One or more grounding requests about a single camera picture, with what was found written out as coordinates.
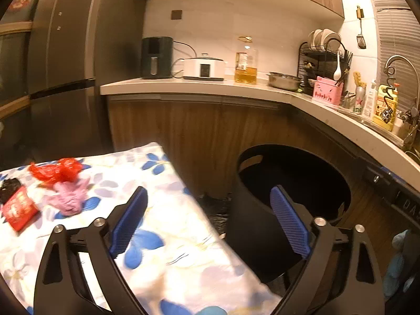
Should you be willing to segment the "white kitchen countertop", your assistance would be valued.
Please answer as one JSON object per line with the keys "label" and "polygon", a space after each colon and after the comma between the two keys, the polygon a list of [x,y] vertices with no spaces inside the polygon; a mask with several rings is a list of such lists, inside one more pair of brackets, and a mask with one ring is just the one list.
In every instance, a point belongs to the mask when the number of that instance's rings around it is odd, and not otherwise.
{"label": "white kitchen countertop", "polygon": [[224,82],[199,82],[179,79],[142,80],[140,78],[114,82],[100,87],[100,94],[117,100],[153,99],[189,102],[250,102],[261,106],[264,102],[283,103],[296,107],[326,124],[372,156],[414,188],[419,188],[419,165],[401,148],[402,140],[362,117],[340,107],[329,107],[303,93],[289,92],[266,85]]}

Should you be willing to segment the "yellow detergent bottle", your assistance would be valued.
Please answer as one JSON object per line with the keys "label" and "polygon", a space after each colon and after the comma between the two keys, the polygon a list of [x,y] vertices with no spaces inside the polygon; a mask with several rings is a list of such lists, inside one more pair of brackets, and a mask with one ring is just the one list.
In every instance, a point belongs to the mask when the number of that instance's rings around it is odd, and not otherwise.
{"label": "yellow detergent bottle", "polygon": [[392,131],[394,127],[394,121],[397,115],[398,98],[398,90],[395,86],[379,86],[373,122],[389,132]]}

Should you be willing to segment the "white dish soap bottle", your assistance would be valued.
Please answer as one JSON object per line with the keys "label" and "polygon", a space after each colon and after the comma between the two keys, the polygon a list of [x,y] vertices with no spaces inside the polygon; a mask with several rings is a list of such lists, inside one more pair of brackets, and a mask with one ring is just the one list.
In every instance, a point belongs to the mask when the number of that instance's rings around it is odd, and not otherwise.
{"label": "white dish soap bottle", "polygon": [[372,80],[369,87],[366,88],[364,96],[364,106],[362,109],[362,116],[365,119],[373,120],[375,107],[377,103],[377,83]]}

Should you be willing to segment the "red crumpled plastic bag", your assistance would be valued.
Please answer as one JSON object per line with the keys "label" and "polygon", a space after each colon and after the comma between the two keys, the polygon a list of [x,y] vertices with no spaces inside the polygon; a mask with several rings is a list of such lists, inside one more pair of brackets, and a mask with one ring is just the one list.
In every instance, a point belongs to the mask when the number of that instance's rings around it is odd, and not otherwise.
{"label": "red crumpled plastic bag", "polygon": [[53,186],[55,183],[74,182],[83,170],[83,165],[74,158],[63,158],[54,164],[40,166],[32,162],[28,170],[41,183]]}

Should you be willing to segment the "beer can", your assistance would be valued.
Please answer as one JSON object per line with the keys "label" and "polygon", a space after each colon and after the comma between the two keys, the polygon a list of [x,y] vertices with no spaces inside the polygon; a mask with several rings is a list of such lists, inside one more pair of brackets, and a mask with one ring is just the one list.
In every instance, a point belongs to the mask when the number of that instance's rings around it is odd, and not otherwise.
{"label": "beer can", "polygon": [[358,85],[355,90],[355,105],[353,107],[353,112],[357,114],[362,113],[365,94],[366,94],[366,84],[362,83],[361,85]]}

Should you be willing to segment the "crumpled black plastic bag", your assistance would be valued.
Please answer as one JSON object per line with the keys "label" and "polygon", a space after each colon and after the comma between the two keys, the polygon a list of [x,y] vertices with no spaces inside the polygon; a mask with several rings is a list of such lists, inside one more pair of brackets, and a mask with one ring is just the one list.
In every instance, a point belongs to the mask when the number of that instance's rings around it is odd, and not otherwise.
{"label": "crumpled black plastic bag", "polygon": [[16,178],[4,179],[0,188],[1,205],[4,205],[21,187],[21,182]]}

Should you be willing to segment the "pink utensil basket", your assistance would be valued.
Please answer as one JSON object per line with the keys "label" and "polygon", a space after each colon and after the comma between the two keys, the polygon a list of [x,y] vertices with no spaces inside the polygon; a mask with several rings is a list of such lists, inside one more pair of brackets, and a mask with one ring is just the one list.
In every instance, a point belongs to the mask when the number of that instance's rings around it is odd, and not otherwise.
{"label": "pink utensil basket", "polygon": [[337,84],[336,81],[326,77],[318,76],[313,89],[313,99],[338,106],[340,104],[344,83]]}

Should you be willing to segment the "black dish rack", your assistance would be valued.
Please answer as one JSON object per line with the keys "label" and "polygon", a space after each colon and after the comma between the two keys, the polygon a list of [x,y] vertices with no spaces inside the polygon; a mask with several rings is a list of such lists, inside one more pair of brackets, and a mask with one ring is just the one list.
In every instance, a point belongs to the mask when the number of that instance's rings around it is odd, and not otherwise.
{"label": "black dish rack", "polygon": [[313,94],[318,76],[333,80],[333,73],[337,67],[337,51],[340,52],[340,79],[346,83],[353,53],[342,43],[340,34],[330,29],[315,29],[308,36],[308,40],[300,44],[297,73],[301,79],[300,89],[305,94]]}

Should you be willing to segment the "steel bowl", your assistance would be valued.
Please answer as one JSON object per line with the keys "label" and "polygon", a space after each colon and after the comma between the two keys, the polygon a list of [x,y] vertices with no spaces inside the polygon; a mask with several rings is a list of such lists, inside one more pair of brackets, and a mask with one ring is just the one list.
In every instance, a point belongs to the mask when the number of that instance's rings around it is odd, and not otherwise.
{"label": "steel bowl", "polygon": [[288,75],[280,72],[268,73],[268,85],[282,90],[295,92],[299,89],[301,79],[294,75]]}

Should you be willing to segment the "window blind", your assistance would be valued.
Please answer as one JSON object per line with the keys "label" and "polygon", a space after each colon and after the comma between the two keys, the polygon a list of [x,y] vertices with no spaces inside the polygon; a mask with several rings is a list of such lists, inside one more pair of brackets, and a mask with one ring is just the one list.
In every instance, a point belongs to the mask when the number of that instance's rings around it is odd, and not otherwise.
{"label": "window blind", "polygon": [[380,82],[385,83],[384,63],[389,56],[403,55],[419,71],[419,22],[405,0],[372,0],[379,32]]}

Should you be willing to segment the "wooden lower cabinet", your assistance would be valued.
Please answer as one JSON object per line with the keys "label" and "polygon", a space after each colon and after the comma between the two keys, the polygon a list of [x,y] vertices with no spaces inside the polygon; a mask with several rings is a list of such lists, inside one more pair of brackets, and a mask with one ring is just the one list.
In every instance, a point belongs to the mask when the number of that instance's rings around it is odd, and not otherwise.
{"label": "wooden lower cabinet", "polygon": [[392,238],[409,227],[362,179],[367,150],[297,107],[238,97],[157,94],[108,97],[107,109],[116,150],[160,144],[195,196],[223,198],[232,192],[237,159],[251,146],[286,144],[317,154],[347,179],[352,203],[340,225],[366,228],[382,272],[395,253]]}

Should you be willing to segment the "cooking oil bottle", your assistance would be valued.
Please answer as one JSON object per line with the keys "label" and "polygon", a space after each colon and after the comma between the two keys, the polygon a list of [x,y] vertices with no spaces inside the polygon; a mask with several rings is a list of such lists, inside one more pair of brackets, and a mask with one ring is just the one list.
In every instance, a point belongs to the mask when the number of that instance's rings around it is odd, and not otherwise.
{"label": "cooking oil bottle", "polygon": [[251,36],[239,36],[236,51],[234,80],[237,83],[257,83],[258,50]]}

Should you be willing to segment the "white slow cooker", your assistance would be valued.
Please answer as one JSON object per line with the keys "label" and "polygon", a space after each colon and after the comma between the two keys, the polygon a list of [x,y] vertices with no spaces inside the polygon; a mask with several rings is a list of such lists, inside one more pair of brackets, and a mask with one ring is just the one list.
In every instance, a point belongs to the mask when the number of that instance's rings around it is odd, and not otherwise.
{"label": "white slow cooker", "polygon": [[184,60],[184,80],[224,81],[226,63],[220,58],[213,58],[206,53],[200,57]]}

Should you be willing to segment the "black air fryer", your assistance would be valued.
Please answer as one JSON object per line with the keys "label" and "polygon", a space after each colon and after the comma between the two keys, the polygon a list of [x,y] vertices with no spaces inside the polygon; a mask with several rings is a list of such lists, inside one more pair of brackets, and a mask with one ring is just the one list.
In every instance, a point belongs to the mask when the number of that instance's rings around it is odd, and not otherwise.
{"label": "black air fryer", "polygon": [[173,38],[147,37],[142,39],[141,75],[143,79],[172,77]]}

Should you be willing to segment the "wall outlet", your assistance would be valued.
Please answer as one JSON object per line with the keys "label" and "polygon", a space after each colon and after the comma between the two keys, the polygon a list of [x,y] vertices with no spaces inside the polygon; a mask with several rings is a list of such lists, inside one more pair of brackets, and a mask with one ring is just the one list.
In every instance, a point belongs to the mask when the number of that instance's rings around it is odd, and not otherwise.
{"label": "wall outlet", "polygon": [[171,12],[171,19],[172,20],[182,20],[182,10],[172,10]]}

